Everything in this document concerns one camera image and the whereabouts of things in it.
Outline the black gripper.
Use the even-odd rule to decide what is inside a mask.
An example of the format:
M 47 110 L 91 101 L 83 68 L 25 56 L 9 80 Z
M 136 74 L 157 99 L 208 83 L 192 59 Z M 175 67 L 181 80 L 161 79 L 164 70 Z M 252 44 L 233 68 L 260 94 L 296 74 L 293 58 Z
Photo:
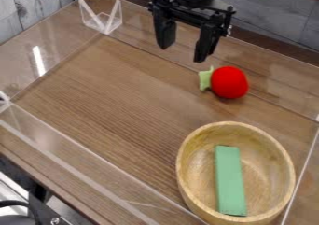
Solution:
M 221 0 L 151 0 L 148 10 L 161 49 L 176 41 L 177 22 L 200 29 L 193 61 L 203 63 L 215 51 L 219 38 L 229 33 L 235 7 Z

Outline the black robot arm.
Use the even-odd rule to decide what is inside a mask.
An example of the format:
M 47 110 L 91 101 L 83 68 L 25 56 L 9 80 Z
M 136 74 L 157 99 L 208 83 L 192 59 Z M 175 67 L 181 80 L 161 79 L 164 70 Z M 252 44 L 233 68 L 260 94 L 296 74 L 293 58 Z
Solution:
M 161 49 L 176 42 L 177 22 L 199 29 L 193 62 L 204 62 L 215 52 L 219 39 L 231 33 L 235 7 L 221 0 L 151 0 L 148 10 Z

